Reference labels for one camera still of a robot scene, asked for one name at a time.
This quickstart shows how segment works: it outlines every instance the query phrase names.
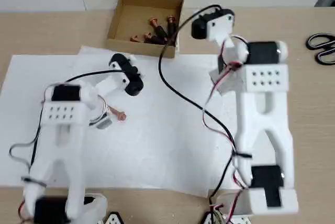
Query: wire bundle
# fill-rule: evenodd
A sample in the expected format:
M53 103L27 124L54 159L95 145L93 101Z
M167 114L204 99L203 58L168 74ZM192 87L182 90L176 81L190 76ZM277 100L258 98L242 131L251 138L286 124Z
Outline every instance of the wire bundle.
M191 15L190 17L188 17L179 27L178 29L176 30L175 34L172 36L172 38L175 38L177 36L177 34L179 33L179 31L188 23L190 22L193 18L195 18L196 16L200 15L202 12L208 10L208 9L211 9L211 8L219 8L220 10L222 10L222 7L220 5L210 5L210 6L207 6L201 10L199 10L198 12L194 13L193 15ZM248 44L248 42L241 36L238 36L238 35L232 35L231 37L233 38L237 38L241 41L243 41L245 44ZM231 135L231 132L229 131L229 129L219 120L217 119L215 116L213 116L210 112L208 112L206 110L206 105L209 103L214 91L217 89L217 87L220 86L220 84L222 83L222 81L224 80L224 78L229 75L230 72L232 71L235 71L237 70L238 68L240 68L242 66L242 63L241 62L230 62L228 64L226 64L224 62L224 67L225 67L225 71L223 73L223 75L219 78L219 80L214 84L206 102L205 102L205 106L202 107L200 105L198 105L196 102L192 101L191 99L189 99L188 97L186 97L185 95L183 95L182 93L180 93L179 91L177 91L174 87L172 87L168 82L167 80L164 78L163 76L163 73L162 73L162 58L163 58L163 55L166 51L166 48L167 46L169 46L170 44L172 43L172 40L169 39L167 44L163 47L161 53L160 53L160 56L159 56L159 61L158 61L158 72L159 72L159 75L160 75L160 78L161 80L163 81L163 83L171 90L173 91L176 95L178 95L180 98L184 99L185 101L189 102L190 104L194 105L195 107L197 107L198 109L200 109L202 111L202 122L204 124L205 127L207 127L209 130L211 131L214 131L218 134L221 134L223 135L225 138L227 138L231 144L231 147L232 147L232 152L231 152L231 156L224 168L224 171L222 173L222 176L220 178L220 181L217 185L217 187L214 189L214 191L212 192L212 194L209 196L208 200L209 200L209 205L210 205L210 210L211 210L211 223L213 224L214 223L214 218L213 218L213 215L216 214L216 215L219 215L219 219L223 221L223 219L221 218L222 217L222 214L220 213L219 211L219 208L222 207L221 205L213 205L213 202L212 202L212 198L216 195L216 193L219 191L221 185L222 185L222 182L226 176L226 173L227 173L227 170L228 170L228 167L229 165L231 164L232 162L232 159L235 157L235 156L240 156L241 158L250 158L251 155L249 154L244 154L244 153L238 153L238 151L236 150L236 145L235 145L235 141L234 141L234 138L233 136ZM222 57L223 55L223 51L224 51L224 46L225 46L225 42L222 43L222 46L221 46L221 50L220 50L220 53L219 53L219 57ZM219 126L222 127L222 129L224 131L219 131L219 130L216 130L214 128L211 128L205 121L205 115L208 115L211 119L213 119ZM242 193L242 191L244 189L246 189L248 186L244 183L244 181L240 181L242 180L241 176L239 175L239 178L236 176L236 174L239 175L238 173L238 169L236 167L234 167L234 172L233 172L233 180L234 182L241 188L238 193L236 194L235 196L235 199L232 203L232 206L231 206L231 209L230 209L230 212L229 212L229 215L227 217L227 221L226 223L229 223L231 222L231 218L233 216L233 213L234 213L234 210L236 208L236 204L237 204L237 200L238 200L238 197L240 196L240 194Z

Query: white paper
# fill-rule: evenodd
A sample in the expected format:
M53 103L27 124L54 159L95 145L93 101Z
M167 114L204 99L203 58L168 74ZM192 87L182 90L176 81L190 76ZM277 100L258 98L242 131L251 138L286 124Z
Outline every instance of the white paper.
M98 48L92 48L88 46L81 46L79 51L79 56L85 55L85 54L99 54L99 56L103 54L110 54L113 55L115 52L107 49L98 49ZM180 57L185 57L186 55L181 55L174 61L182 61ZM187 57L190 57L189 63L187 63L187 60L185 61L185 64L190 63L203 63L206 62L206 65L212 66L211 70L216 68L216 56L215 55L188 55ZM215 114L222 123L224 123L228 129L231 131L232 135L235 136L237 132L237 119L236 119L236 96L234 92L229 92L225 94L222 97L222 105L221 105L221 112L218 114ZM265 109L265 99L261 95L259 95L257 99L257 106L259 107L260 111L264 111ZM213 122L213 124L210 124L211 127L222 130L216 123ZM215 139L215 147L213 152L213 158L212 163L208 164L208 169L211 171L211 179L210 179L210 188L214 189L222 175L222 172L224 170L224 167L226 163L229 160L230 152L231 152L231 146L227 139L223 138L222 136L216 136ZM269 141L269 138L265 134L265 132L260 133L258 140L255 143L254 146L254 152L253 152L253 159L252 164L275 164L275 152L274 149ZM222 189L236 189L238 188L237 185L232 180L232 172L233 167L229 166L227 175L225 176L225 179L222 183L221 188Z
M16 142L33 139L44 89L54 82L91 71L105 70L111 55L13 56L0 95L0 185L21 185L26 168L8 156ZM173 86L194 101L205 101L211 81L212 55L181 55L164 60L162 69ZM124 110L125 122L106 130L91 129L85 141L88 187L164 188L207 196L212 175L216 135L202 126L200 111L172 93L159 79L157 58L138 57L146 75L144 89L136 97L125 92L107 97L110 105ZM86 77L96 83L103 77ZM221 112L216 94L208 109ZM32 148L16 149L15 155L30 159ZM56 169L51 186L66 186L67 177Z

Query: black plastic cap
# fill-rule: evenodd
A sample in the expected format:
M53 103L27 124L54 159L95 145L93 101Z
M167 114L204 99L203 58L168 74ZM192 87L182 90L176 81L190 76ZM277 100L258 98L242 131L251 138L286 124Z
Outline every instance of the black plastic cap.
M194 39L206 39L207 38L207 23L213 19L221 16L231 14L233 17L235 13L230 9L217 9L212 13L204 14L199 16L192 22L191 35Z

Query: white plastic part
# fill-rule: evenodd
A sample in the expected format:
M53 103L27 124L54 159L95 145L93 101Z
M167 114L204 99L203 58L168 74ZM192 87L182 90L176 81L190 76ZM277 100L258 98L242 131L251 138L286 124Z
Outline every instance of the white plastic part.
M234 214L235 216L241 217L297 213L299 206L296 191L294 189L279 188L279 194L281 206L268 208L263 188L249 188L248 190L244 190L238 198ZM223 194L217 197L217 204L224 205L224 207L220 209L222 213L229 213L230 206L232 205L235 195L236 194Z
M81 102L45 102L41 125L87 124L86 108Z
M236 72L241 92L287 92L286 64L249 64Z
M105 224L122 224L117 214L111 213L106 220Z
M293 138L288 128L287 91L288 68L283 64L287 58L287 46L278 41L279 62L281 64L246 64L228 74L218 87L221 94L236 92L237 134L236 148L240 153L253 153L253 146L262 131L267 134L275 150L276 164L283 173L284 186L280 187L281 207L267 207L263 188L244 190L237 202L237 215L289 214L298 211L297 195L294 190L294 153ZM226 51L225 59L245 62L248 57L245 43ZM222 73L214 70L210 73L215 82ZM265 112L259 112L256 105L257 93L265 95ZM251 184L251 160L241 157L233 159L240 176ZM231 206L233 201L227 196L218 197L217 204Z
M215 215L213 215L213 221L214 221L214 224L220 223L218 218ZM251 224L251 221L248 217L233 216L231 218L231 222L234 224ZM205 221L203 221L201 224L211 224L211 213L210 212L207 214Z
M89 94L91 89L89 85L81 85L81 95ZM93 98L92 101L86 102L82 100L52 102L49 101L50 94L52 92L48 91L42 111L39 146L29 176L34 180L47 183L55 162L63 163L70 181L66 215L70 219L76 219L82 213L85 195L82 144L88 128L90 111L88 104L93 104L97 99ZM36 200L43 195L44 191L45 188L36 183L25 183L24 197L31 216L35 213Z
M237 60L241 61L242 63L245 63L249 55L247 45L244 42L240 42L237 44L236 49L237 49Z
M287 44L282 41L276 41L279 54L279 63L284 63L288 57L288 48Z
M222 74L217 70L210 72L213 82ZM246 64L229 73L218 87L220 94L229 91L265 93L288 91L288 67L286 64Z
M112 62L110 68L112 70L121 70L121 67L117 62ZM115 90L124 90L129 82L130 81L125 73L116 72L113 73L113 76L109 75L107 78L99 82L96 85L96 89L100 96L105 97Z
M104 219L108 206L107 198L102 194L86 194L85 197L93 197L94 200L84 205L82 214L71 221L71 224L96 224Z
M234 15L227 14L207 23L207 40L216 41L221 47L225 41L225 47L233 47L234 44L229 38L234 24Z

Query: copper screw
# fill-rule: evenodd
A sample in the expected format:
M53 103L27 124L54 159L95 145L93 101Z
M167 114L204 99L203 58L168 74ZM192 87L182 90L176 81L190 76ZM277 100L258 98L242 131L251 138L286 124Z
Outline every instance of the copper screw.
M114 109L111 106L108 106L108 107L109 107L111 113L113 113L114 115L117 116L117 120L119 120L119 121L125 121L126 120L127 115L125 114L124 111L118 111L117 109Z
M168 23L173 23L176 21L176 18L173 15L169 15L166 20Z
M130 41L131 41L131 42L141 42L141 41L138 39L138 36L131 36L131 37L130 37Z
M151 33L150 32L145 33L143 36L144 36L145 39L151 39Z
M154 26L155 28L158 27L158 24L157 24L158 19L157 19L157 18L151 18L151 19L149 20L149 22L150 22L150 24L151 24L152 26Z

